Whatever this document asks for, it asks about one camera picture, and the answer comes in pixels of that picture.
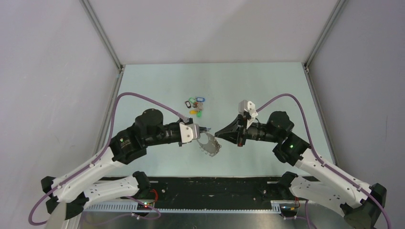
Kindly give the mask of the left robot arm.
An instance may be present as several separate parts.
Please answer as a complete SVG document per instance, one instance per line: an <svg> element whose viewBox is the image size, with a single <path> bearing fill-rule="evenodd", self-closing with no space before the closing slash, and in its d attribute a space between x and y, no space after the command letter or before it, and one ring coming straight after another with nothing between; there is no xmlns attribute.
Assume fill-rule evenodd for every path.
<svg viewBox="0 0 405 229"><path fill-rule="evenodd" d="M76 168L62 177L47 176L41 180L43 191L49 196L46 209L49 214L56 207L66 203L65 219L71 219L88 207L111 199L126 196L147 198L151 184L144 172L136 171L132 175L115 181L97 183L104 175L130 164L146 155L147 147L178 143L183 145L200 138L208 132L192 120L164 124L163 113L157 109L147 109L135 118L132 126L111 138L105 150L99 151L83 163L87 167L81 171Z"/></svg>

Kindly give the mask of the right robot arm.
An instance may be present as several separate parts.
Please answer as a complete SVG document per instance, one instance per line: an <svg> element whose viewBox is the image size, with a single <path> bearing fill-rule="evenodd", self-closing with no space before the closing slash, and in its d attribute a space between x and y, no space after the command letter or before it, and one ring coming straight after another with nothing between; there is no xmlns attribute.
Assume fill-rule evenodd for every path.
<svg viewBox="0 0 405 229"><path fill-rule="evenodd" d="M286 172L278 182L283 199L304 198L338 213L354 229L372 229L385 204L386 188L363 182L321 156L313 147L292 132L294 123L286 112L273 112L267 123L254 123L243 114L215 133L215 137L245 145L247 140L275 143L273 153L282 163L303 170L317 179L311 182Z"/></svg>

